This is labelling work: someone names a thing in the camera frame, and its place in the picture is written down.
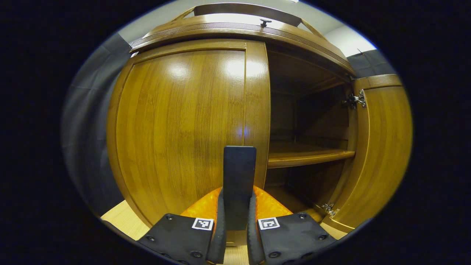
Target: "cabinet hinge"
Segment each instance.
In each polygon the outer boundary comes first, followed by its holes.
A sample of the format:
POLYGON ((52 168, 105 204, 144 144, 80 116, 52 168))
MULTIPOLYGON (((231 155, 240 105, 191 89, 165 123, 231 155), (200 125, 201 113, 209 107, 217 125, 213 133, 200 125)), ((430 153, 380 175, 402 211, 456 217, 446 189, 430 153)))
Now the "cabinet hinge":
POLYGON ((340 209, 332 210, 333 203, 329 203, 329 204, 324 203, 323 205, 321 205, 321 207, 322 209, 324 209, 326 213, 330 214, 329 218, 331 219, 340 210, 340 209))
POLYGON ((350 94, 349 98, 346 100, 342 100, 342 105, 346 106, 350 104, 350 107, 352 109, 357 108, 357 102, 361 104, 362 107, 366 108, 366 99, 365 99, 365 94, 363 92, 363 89, 360 90, 360 94, 358 96, 355 96, 354 94, 350 94))

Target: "wooden floor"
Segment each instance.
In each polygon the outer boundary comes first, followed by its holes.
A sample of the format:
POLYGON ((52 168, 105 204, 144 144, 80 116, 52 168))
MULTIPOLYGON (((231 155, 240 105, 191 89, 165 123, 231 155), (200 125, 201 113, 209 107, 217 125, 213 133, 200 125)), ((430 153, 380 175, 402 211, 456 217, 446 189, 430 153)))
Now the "wooden floor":
MULTIPOLYGON (((112 223, 134 240, 140 239, 149 231, 149 227, 139 219, 125 200, 101 216, 101 219, 112 223)), ((245 265, 248 263, 247 246, 226 248, 224 265, 245 265)))
POLYGON ((322 221, 325 216, 325 214, 316 211, 312 206, 296 198, 296 196, 287 191, 283 186, 265 187, 264 190, 293 213, 306 212, 316 222, 322 221))

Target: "cabinet door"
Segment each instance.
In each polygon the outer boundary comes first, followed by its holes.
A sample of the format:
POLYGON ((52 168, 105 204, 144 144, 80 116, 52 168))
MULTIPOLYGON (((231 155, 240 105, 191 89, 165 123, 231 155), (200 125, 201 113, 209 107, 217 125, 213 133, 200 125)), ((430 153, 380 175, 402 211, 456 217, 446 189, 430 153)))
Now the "cabinet door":
POLYGON ((350 232, 374 217, 398 188, 412 148, 412 116, 397 75, 353 81, 355 95, 363 90, 366 108, 357 104, 358 138, 350 176, 335 202, 339 211, 322 221, 350 232))
POLYGON ((268 159, 265 44, 180 42, 130 58, 114 88, 107 147, 118 186, 149 227, 222 186, 227 145, 254 146, 254 184, 268 159))

